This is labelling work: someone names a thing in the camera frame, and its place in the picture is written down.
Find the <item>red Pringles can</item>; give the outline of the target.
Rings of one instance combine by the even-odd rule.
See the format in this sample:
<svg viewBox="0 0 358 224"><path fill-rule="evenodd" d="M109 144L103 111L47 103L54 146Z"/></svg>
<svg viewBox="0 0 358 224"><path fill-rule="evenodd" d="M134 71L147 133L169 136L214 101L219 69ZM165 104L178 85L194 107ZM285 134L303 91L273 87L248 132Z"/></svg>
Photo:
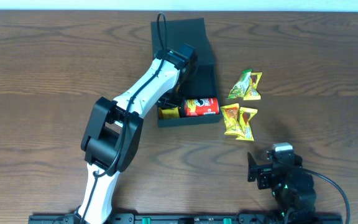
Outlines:
<svg viewBox="0 0 358 224"><path fill-rule="evenodd" d="M219 103L216 98L199 98L185 100L185 116L206 116L219 114Z"/></svg>

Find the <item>yellow biscuit packet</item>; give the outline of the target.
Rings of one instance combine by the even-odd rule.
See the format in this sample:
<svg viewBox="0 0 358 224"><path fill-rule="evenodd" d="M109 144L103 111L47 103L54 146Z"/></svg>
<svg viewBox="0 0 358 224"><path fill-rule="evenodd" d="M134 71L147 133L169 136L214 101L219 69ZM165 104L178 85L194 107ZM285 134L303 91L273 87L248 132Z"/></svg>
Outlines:
<svg viewBox="0 0 358 224"><path fill-rule="evenodd" d="M179 107L168 108L168 109L158 109L158 114L160 119L177 119L180 118Z"/></svg>

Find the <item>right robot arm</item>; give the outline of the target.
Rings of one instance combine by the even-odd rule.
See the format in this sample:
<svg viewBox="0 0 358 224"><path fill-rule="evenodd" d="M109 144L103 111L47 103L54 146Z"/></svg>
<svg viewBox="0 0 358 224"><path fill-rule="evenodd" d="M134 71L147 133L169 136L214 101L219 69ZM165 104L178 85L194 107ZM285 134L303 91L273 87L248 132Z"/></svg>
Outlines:
<svg viewBox="0 0 358 224"><path fill-rule="evenodd" d="M314 180L303 170L303 159L294 153L287 142L276 143L267 151L271 163L258 165L247 154L249 182L256 182L260 190L270 189L278 204L282 223L318 223Z"/></svg>

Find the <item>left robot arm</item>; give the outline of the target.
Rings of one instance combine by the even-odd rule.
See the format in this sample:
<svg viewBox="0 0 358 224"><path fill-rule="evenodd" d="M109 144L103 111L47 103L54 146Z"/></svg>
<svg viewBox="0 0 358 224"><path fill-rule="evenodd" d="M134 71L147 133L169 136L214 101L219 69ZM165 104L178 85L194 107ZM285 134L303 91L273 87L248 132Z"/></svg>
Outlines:
<svg viewBox="0 0 358 224"><path fill-rule="evenodd" d="M197 70L196 50L159 50L146 73L127 91L93 106L81 140L88 170L83 203L75 223L105 223L112 211L112 193L119 174L132 162L139 147L146 114L155 104L168 108L184 100L181 84Z"/></svg>

